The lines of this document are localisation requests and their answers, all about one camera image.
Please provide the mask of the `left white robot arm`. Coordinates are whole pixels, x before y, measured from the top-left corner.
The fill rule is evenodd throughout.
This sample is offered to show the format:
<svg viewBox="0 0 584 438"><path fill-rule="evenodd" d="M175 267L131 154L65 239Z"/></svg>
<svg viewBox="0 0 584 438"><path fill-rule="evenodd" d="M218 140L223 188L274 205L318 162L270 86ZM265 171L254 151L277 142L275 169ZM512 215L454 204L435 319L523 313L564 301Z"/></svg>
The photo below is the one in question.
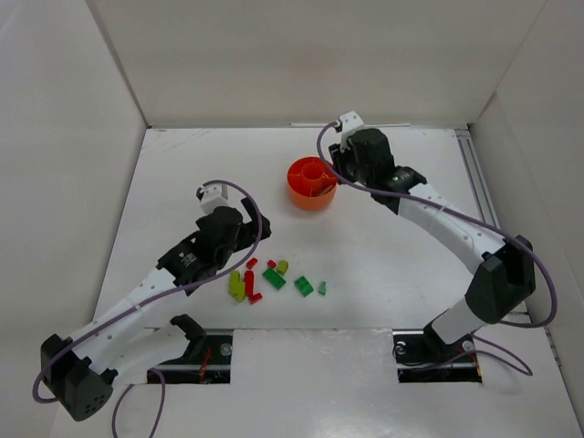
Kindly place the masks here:
<svg viewBox="0 0 584 438"><path fill-rule="evenodd" d="M40 348L34 400L44 401L38 390L45 385L51 400L81 422L134 376L168 361L196 359L206 331L186 313L191 294L227 275L233 254L252 253L271 235L255 201L245 197L241 203L248 222L234 207L215 207L113 308L66 338L57 334L47 338Z"/></svg>

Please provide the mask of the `lime long lego brick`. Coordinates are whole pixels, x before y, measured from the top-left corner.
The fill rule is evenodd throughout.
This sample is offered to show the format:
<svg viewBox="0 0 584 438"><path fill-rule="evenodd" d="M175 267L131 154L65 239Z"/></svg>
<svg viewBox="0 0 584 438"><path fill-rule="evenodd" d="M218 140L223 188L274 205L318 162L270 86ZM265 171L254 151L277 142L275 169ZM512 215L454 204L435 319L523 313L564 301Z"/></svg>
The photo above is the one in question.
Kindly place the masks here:
<svg viewBox="0 0 584 438"><path fill-rule="evenodd" d="M245 281L241 279L240 272L237 270L230 273L228 292L237 302L243 302L246 298Z"/></svg>

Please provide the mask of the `lime square lego brick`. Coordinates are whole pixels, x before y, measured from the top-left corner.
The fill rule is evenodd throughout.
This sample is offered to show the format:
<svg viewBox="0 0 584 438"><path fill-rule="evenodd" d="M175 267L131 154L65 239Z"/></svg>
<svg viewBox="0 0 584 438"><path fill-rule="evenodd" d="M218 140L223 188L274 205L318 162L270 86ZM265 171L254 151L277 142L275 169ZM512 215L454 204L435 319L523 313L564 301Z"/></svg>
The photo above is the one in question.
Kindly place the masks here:
<svg viewBox="0 0 584 438"><path fill-rule="evenodd" d="M288 270L288 261L286 260L281 260L278 262L277 266L276 266L276 271L279 275L284 275Z"/></svg>

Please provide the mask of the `brown lego plate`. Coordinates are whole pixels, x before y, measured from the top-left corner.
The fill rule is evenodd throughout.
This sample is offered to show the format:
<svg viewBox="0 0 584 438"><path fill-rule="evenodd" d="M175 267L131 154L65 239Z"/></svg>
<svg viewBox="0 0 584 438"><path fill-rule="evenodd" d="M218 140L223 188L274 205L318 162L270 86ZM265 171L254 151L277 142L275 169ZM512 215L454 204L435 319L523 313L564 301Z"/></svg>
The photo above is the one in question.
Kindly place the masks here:
<svg viewBox="0 0 584 438"><path fill-rule="evenodd" d="M322 190L321 190L321 191L318 193L318 196L323 196L323 195L325 195L326 193L330 193L331 191L333 191L333 190L336 188L336 186L337 186L337 184L336 184L336 183L333 183L333 184L330 184L330 185L328 185L328 186L324 187L324 188L323 188L323 189L322 189Z"/></svg>

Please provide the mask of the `red long lego brick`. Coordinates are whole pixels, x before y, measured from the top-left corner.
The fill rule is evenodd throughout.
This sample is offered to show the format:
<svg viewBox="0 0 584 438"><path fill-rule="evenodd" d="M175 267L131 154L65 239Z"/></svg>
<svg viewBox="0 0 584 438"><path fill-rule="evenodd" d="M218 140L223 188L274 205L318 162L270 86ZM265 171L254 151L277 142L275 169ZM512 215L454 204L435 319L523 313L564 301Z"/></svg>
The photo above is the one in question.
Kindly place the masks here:
<svg viewBox="0 0 584 438"><path fill-rule="evenodd" d="M255 273L252 270L245 271L244 282L245 295L250 298L253 296L255 290Z"/></svg>

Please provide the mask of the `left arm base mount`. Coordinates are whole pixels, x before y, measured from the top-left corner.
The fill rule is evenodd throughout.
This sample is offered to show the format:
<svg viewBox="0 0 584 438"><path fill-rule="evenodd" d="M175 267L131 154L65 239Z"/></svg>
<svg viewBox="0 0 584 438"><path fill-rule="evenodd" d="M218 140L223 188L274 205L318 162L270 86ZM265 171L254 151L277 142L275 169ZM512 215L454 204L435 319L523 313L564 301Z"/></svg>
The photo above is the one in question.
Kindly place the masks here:
<svg viewBox="0 0 584 438"><path fill-rule="evenodd" d="M180 356L156 365L168 384L229 384L234 332L202 328L190 316L174 317L170 323L182 333L187 345Z"/></svg>

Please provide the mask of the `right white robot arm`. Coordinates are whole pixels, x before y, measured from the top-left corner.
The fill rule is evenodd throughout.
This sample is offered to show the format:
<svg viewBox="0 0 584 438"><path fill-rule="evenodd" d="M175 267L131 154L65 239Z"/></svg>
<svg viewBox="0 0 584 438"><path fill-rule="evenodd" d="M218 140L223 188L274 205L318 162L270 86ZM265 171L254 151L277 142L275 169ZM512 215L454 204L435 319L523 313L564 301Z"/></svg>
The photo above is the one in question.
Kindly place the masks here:
<svg viewBox="0 0 584 438"><path fill-rule="evenodd" d="M534 292L535 268L526 239L503 237L447 205L423 175L395 163L380 130L337 131L341 141L328 149L335 172L344 181L360 183L376 202L427 232L473 276L464 297L426 325L428 340L453 345L498 323Z"/></svg>

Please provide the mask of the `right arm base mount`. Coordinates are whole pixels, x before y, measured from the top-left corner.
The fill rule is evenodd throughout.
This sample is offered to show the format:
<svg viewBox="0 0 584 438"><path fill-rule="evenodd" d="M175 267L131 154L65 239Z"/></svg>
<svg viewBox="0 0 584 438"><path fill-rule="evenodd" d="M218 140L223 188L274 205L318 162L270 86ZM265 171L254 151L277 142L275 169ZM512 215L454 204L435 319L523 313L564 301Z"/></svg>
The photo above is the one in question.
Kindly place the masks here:
<svg viewBox="0 0 584 438"><path fill-rule="evenodd" d="M470 334L453 344L426 328L392 331L392 356L399 383L481 383L482 376Z"/></svg>

